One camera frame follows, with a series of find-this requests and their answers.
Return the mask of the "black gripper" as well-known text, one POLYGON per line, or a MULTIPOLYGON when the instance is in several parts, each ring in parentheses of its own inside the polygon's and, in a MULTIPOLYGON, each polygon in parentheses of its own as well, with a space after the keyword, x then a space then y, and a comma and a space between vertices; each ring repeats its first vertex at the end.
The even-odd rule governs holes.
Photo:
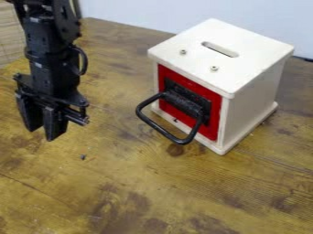
POLYGON ((26 55, 29 74, 17 73, 16 103, 24 126, 29 132, 44 126, 51 142, 67 131, 68 122, 88 123, 85 97, 79 93, 79 54, 47 55, 44 58, 26 55))

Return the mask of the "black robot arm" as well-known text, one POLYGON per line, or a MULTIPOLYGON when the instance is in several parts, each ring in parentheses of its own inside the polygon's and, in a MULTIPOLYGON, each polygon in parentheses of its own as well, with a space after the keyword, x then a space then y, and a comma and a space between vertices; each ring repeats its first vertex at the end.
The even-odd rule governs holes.
POLYGON ((25 36, 29 74, 16 74, 16 103, 25 128, 41 128, 49 141, 73 122, 88 120, 85 97, 79 93, 88 57, 75 45, 80 22, 69 0, 5 0, 13 5, 25 36))

